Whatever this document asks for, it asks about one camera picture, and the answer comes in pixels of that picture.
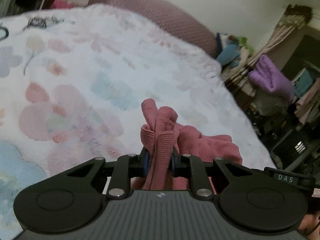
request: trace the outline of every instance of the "pink pillow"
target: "pink pillow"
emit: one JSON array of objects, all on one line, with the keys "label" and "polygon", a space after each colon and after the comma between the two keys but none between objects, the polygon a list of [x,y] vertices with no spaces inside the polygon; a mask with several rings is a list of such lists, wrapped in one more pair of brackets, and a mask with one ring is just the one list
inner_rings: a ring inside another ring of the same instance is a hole
[{"label": "pink pillow", "polygon": [[214,34],[191,15],[166,0],[89,0],[88,5],[94,3],[105,3],[139,13],[172,36],[200,47],[211,57],[217,57]]}]

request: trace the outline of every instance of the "purple clothing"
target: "purple clothing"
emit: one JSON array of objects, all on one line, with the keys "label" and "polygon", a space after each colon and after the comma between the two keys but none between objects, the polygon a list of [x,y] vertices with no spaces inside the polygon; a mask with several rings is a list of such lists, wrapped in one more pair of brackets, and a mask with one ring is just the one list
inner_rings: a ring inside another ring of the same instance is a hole
[{"label": "purple clothing", "polygon": [[267,55],[260,56],[255,69],[248,73],[248,79],[262,90],[279,96],[286,105],[293,103],[293,85]]}]

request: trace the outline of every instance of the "floral blanket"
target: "floral blanket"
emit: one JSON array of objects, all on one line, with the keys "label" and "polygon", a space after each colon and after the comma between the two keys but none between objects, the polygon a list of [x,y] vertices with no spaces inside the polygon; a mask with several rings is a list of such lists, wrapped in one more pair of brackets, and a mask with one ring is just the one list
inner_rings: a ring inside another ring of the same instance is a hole
[{"label": "floral blanket", "polygon": [[[30,17],[64,18],[46,29]],[[243,165],[273,167],[267,150],[219,78],[220,65],[147,19],[106,5],[3,19],[0,41],[0,239],[21,228],[17,193],[103,156],[139,153],[140,104],[170,106],[180,124],[228,134]]]}]

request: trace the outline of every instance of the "metal pin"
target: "metal pin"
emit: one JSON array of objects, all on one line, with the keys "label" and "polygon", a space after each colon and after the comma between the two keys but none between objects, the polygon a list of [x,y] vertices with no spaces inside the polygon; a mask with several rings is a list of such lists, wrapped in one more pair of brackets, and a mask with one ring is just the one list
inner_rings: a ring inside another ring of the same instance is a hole
[{"label": "metal pin", "polygon": [[109,190],[109,194],[113,197],[120,197],[124,194],[124,190],[121,188],[113,188]]},{"label": "metal pin", "polygon": [[209,197],[212,194],[212,191],[207,188],[201,188],[197,190],[197,194],[201,197]]}]

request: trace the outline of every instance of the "pink towel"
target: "pink towel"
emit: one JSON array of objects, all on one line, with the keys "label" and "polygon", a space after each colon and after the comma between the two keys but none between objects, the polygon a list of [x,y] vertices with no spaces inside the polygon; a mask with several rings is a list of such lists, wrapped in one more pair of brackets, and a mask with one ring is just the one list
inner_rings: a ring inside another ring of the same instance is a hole
[{"label": "pink towel", "polygon": [[193,126],[178,124],[178,115],[172,108],[157,109],[151,98],[144,100],[141,107],[147,121],[141,128],[141,142],[151,160],[147,177],[136,178],[132,189],[188,189],[187,179],[172,178],[169,171],[173,146],[180,155],[195,155],[202,161],[212,162],[215,157],[223,157],[242,164],[239,148],[229,135],[204,136]]}]

